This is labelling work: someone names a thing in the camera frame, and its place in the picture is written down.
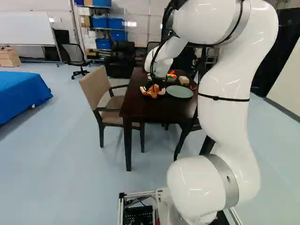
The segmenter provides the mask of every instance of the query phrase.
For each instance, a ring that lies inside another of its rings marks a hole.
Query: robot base
[[[144,201],[146,203],[147,199],[152,199],[152,204],[147,204],[147,206],[143,207],[135,207],[135,204]],[[172,198],[170,196],[170,192],[168,188],[159,188],[156,191],[147,191],[147,192],[136,192],[136,193],[120,193],[119,202],[118,202],[118,225],[135,225],[135,221],[132,219],[131,223],[126,223],[126,213],[124,211],[126,209],[130,209],[130,207],[138,208],[140,211],[140,215],[147,218],[149,225],[188,225],[186,221],[184,221],[177,210],[174,207]],[[238,216],[234,209],[229,209],[229,212],[235,222],[236,225],[242,225]],[[220,211],[217,213],[216,219],[210,225],[230,225],[224,212]]]

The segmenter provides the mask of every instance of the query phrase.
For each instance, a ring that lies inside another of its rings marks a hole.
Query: chair backrest
[[[113,52],[126,52],[127,54],[134,54],[135,43],[130,41],[112,41],[111,50]]]
[[[79,83],[92,110],[97,108],[103,95],[111,88],[105,66],[88,73]]]
[[[146,54],[146,55],[148,55],[148,53],[149,53],[153,48],[155,48],[155,47],[157,47],[157,46],[159,46],[159,45],[160,45],[160,42],[154,42],[154,41],[148,42],[148,44],[147,44],[147,54]]]
[[[85,63],[84,54],[80,45],[77,44],[62,44],[67,51],[69,63],[80,64]]]

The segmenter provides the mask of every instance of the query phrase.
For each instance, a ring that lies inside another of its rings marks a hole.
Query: green plate
[[[169,95],[177,98],[191,98],[194,95],[192,90],[178,85],[169,86],[166,91]]]

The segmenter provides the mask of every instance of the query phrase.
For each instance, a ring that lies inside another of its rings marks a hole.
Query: beige upholstered chair
[[[90,72],[79,83],[98,122],[100,147],[103,148],[104,128],[106,126],[123,127],[123,118],[119,116],[119,111],[124,96],[114,96],[113,89],[127,87],[127,84],[111,87],[105,66]],[[99,107],[100,100],[107,91],[109,91],[111,99],[106,107]],[[141,148],[142,152],[144,152],[145,124],[132,123],[132,129],[140,131]]]

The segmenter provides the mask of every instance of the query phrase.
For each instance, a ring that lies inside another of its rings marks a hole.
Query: blue storage bin
[[[111,49],[111,42],[108,39],[96,39],[97,49]]]
[[[112,41],[125,41],[127,40],[127,32],[124,31],[111,31]]]
[[[84,5],[84,0],[75,0],[75,3],[79,6],[83,6]]]
[[[93,27],[107,28],[107,17],[92,17]]]
[[[108,27],[111,29],[124,29],[124,20],[121,18],[108,18]]]
[[[104,7],[111,7],[112,0],[93,0],[94,6],[104,6]]]

